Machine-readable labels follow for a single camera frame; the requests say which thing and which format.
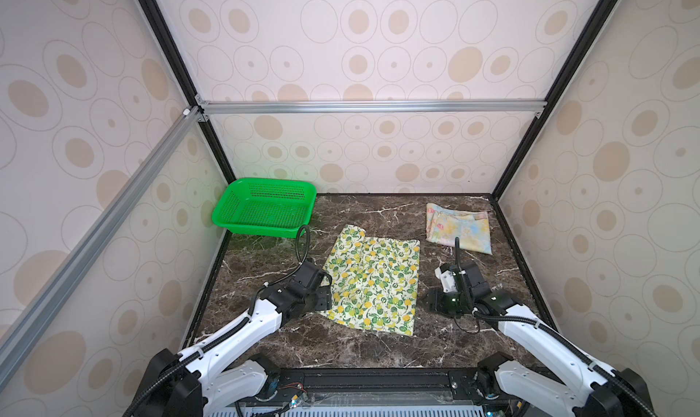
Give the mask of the pastel floral skirt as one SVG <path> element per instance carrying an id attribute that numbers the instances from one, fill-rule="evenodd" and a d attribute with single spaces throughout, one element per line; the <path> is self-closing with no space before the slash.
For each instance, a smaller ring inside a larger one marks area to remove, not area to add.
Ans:
<path id="1" fill-rule="evenodd" d="M 455 239 L 459 238 L 461 249 L 492 254 L 487 212 L 459 211 L 428 203 L 426 213 L 428 242 L 454 247 Z"/>

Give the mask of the lemon print skirt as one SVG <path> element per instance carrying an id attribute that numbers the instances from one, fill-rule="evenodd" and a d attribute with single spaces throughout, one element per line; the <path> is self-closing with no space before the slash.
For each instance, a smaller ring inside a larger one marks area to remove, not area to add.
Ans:
<path id="1" fill-rule="evenodd" d="M 332 277 L 332 305 L 321 315 L 362 331 L 414 334 L 420 242 L 375 238 L 343 228 L 324 270 Z"/>

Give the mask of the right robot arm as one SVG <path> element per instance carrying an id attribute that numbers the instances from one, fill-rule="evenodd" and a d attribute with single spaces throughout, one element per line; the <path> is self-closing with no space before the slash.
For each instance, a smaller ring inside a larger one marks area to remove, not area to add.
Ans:
<path id="1" fill-rule="evenodd" d="M 549 370 L 537 373 L 497 352 L 479 362 L 473 388 L 484 400 L 514 396 L 552 416 L 653 416 L 645 380 L 618 371 L 564 338 L 508 291 L 492 289 L 472 261 L 443 264 L 429 311 L 452 320 L 470 316 L 519 343 Z"/>

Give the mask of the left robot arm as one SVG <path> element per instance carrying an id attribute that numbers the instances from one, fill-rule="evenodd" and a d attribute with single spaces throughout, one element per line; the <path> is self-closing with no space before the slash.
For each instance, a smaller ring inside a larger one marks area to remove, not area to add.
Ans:
<path id="1" fill-rule="evenodd" d="M 260 393 L 268 380 L 264 364 L 229 366 L 253 345 L 309 312 L 332 303 L 330 274 L 305 260 L 292 273 L 266 283 L 235 320 L 177 353 L 151 358 L 126 416 L 206 416 Z"/>

